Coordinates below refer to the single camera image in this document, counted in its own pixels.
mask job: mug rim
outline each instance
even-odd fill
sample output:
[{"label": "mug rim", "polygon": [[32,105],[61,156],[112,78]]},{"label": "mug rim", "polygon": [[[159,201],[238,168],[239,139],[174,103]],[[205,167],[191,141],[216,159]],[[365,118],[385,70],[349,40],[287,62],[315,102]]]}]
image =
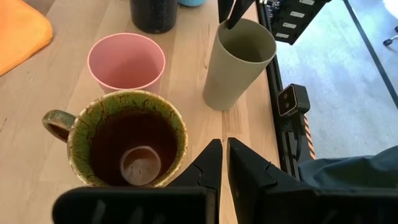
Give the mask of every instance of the mug rim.
[{"label": "mug rim", "polygon": [[[267,59],[267,60],[264,60],[264,61],[261,61],[261,62],[249,62],[249,61],[246,61],[246,60],[243,60],[243,59],[238,58],[237,56],[231,54],[227,49],[225,49],[223,43],[221,43],[219,32],[220,32],[220,29],[227,23],[227,21],[228,21],[228,20],[225,20],[225,21],[223,21],[222,23],[220,23],[220,24],[218,25],[217,31],[216,31],[216,40],[217,40],[218,44],[221,46],[221,48],[222,48],[229,56],[231,56],[232,58],[234,58],[234,59],[236,59],[236,60],[239,60],[240,62],[252,63],[252,64],[262,64],[262,63],[264,63],[264,62],[266,62],[266,61],[269,60],[269,59]],[[275,40],[274,36],[271,34],[271,32],[269,32],[269,30],[267,30],[267,29],[266,29],[264,26],[262,26],[260,23],[255,22],[255,21],[253,21],[253,20],[251,20],[251,19],[240,18],[240,21],[251,22],[251,23],[253,23],[253,24],[255,24],[255,25],[261,27],[261,28],[272,38],[272,40],[274,40],[274,41],[273,41],[273,43],[274,43],[273,46],[274,46],[274,49],[275,49],[275,50],[274,50],[274,53],[272,54],[272,56],[270,57],[270,58],[274,58],[275,55],[276,55],[277,46],[276,46],[276,40]]]},{"label": "mug rim", "polygon": [[[91,70],[91,66],[90,66],[90,57],[91,57],[91,53],[93,52],[94,48],[99,45],[102,41],[106,40],[106,39],[110,39],[112,37],[115,36],[119,36],[119,35],[130,35],[130,36],[136,36],[136,37],[140,37],[143,39],[148,40],[149,42],[153,43],[162,53],[162,59],[163,59],[163,66],[161,71],[159,72],[159,74],[157,75],[157,77],[155,79],[153,79],[150,83],[147,83],[143,86],[139,86],[139,87],[135,87],[135,88],[118,88],[118,87],[114,87],[114,86],[110,86],[104,82],[102,82],[99,78],[97,78],[93,71]],[[128,33],[128,32],[123,32],[123,33],[117,33],[117,34],[111,34],[111,35],[107,35],[106,37],[101,38],[99,41],[97,41],[90,49],[90,51],[88,52],[88,56],[87,56],[87,67],[88,70],[90,71],[91,76],[94,78],[95,81],[97,81],[100,85],[105,86],[106,88],[109,88],[111,90],[141,90],[141,89],[145,89],[147,87],[150,87],[151,85],[153,85],[164,73],[164,70],[166,68],[166,57],[164,55],[164,52],[162,50],[162,48],[159,46],[159,44],[157,44],[154,40],[144,36],[144,35],[140,35],[140,34],[133,34],[133,33]]]},{"label": "mug rim", "polygon": [[160,176],[159,179],[156,179],[155,181],[153,181],[152,183],[150,183],[149,185],[144,185],[144,186],[138,186],[138,187],[148,187],[148,186],[152,186],[152,187],[161,187],[164,186],[165,183],[172,177],[175,175],[175,173],[180,169],[182,162],[183,162],[183,158],[185,158],[185,155],[187,153],[187,149],[188,149],[188,133],[187,133],[187,126],[185,125],[185,122],[182,119],[182,116],[180,114],[180,112],[178,112],[178,110],[176,109],[176,107],[174,107],[173,104],[171,104],[169,101],[167,101],[166,99],[164,99],[163,97],[156,95],[155,93],[149,92],[149,91],[144,91],[144,90],[134,90],[134,89],[127,89],[127,90],[120,90],[120,91],[115,91],[112,93],[108,93],[106,95],[103,95],[97,99],[95,99],[94,101],[92,101],[89,105],[87,105],[75,118],[71,128],[70,128],[70,132],[68,135],[68,139],[67,139],[67,153],[68,153],[68,161],[69,161],[69,165],[72,168],[72,171],[75,173],[75,175],[87,186],[92,186],[92,187],[96,187],[96,186],[109,186],[109,184],[103,182],[99,177],[97,177],[97,179],[99,179],[100,181],[102,181],[103,184],[95,184],[92,183],[91,181],[89,181],[86,178],[86,175],[82,174],[82,171],[78,168],[78,166],[75,164],[74,160],[72,159],[74,155],[73,153],[73,147],[72,147],[72,142],[73,142],[73,138],[74,138],[74,133],[76,131],[76,126],[78,126],[81,122],[81,117],[87,113],[88,109],[91,108],[94,105],[99,104],[102,100],[112,97],[112,96],[118,96],[118,95],[125,95],[128,93],[142,93],[145,95],[149,95],[152,96],[154,98],[157,98],[161,101],[163,101],[164,103],[166,103],[167,105],[169,105],[171,107],[171,109],[173,110],[173,112],[177,115],[178,120],[180,121],[180,124],[182,125],[183,128],[183,135],[185,138],[185,141],[183,143],[183,148],[182,148],[182,155],[180,157],[180,159],[173,161],[172,165],[170,167],[172,167],[175,163],[176,166],[170,170],[169,175],[167,176]]}]

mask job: wooden tabletop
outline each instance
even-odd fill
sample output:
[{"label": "wooden tabletop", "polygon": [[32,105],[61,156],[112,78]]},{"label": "wooden tabletop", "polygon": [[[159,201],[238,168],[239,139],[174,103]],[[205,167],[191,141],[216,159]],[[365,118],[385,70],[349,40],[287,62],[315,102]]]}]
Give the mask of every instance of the wooden tabletop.
[{"label": "wooden tabletop", "polygon": [[[127,0],[28,0],[45,14],[54,31],[46,48],[0,77],[0,223],[51,223],[51,209],[65,191],[82,186],[73,174],[66,145],[51,136],[41,118],[51,109],[79,113],[103,95],[91,78],[86,57],[100,38],[140,33]],[[227,112],[201,98],[218,25],[216,0],[179,7],[177,24],[166,34],[149,35],[165,52],[160,94],[182,114],[189,148],[182,170],[214,138],[236,137],[279,166],[265,74]],[[257,20],[253,4],[245,15]],[[224,153],[220,223],[236,223]]]}]

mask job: orange cloth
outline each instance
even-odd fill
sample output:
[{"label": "orange cloth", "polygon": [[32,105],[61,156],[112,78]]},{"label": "orange cloth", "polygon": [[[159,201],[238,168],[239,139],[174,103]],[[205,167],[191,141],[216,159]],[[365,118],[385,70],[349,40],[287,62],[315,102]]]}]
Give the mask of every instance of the orange cloth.
[{"label": "orange cloth", "polygon": [[52,39],[50,22],[22,0],[0,0],[0,76]]}]

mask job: green glazed mug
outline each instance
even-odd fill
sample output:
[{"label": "green glazed mug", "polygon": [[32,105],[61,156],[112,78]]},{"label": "green glazed mug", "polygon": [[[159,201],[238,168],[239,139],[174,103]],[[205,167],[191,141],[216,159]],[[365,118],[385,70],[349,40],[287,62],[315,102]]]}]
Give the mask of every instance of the green glazed mug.
[{"label": "green glazed mug", "polygon": [[188,146],[177,109],[142,90],[104,95],[78,116],[52,110],[42,122],[67,143],[72,170],[89,186],[164,187],[182,165]]}]

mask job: pink cup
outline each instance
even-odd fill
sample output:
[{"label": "pink cup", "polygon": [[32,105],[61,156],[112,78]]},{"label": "pink cup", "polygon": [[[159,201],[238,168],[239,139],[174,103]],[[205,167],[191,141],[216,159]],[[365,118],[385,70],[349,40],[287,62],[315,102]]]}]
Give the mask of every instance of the pink cup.
[{"label": "pink cup", "polygon": [[95,43],[88,69],[105,93],[125,89],[159,91],[165,68],[162,49],[139,34],[113,34]]}]

